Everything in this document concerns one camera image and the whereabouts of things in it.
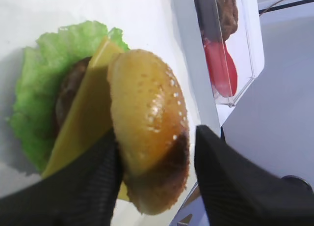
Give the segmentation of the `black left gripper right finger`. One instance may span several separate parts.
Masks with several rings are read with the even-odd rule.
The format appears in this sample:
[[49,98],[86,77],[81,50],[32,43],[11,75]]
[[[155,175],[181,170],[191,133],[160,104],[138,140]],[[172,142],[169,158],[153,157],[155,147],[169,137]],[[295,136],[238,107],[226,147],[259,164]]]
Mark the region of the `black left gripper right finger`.
[[314,195],[258,167],[198,125],[194,166],[212,226],[312,226]]

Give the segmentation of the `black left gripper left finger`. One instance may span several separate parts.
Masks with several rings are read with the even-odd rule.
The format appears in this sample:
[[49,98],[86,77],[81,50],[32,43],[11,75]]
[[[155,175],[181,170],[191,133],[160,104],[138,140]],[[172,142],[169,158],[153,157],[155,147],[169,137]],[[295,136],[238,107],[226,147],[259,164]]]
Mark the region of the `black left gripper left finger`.
[[113,130],[67,167],[0,200],[2,226],[108,226],[123,170]]

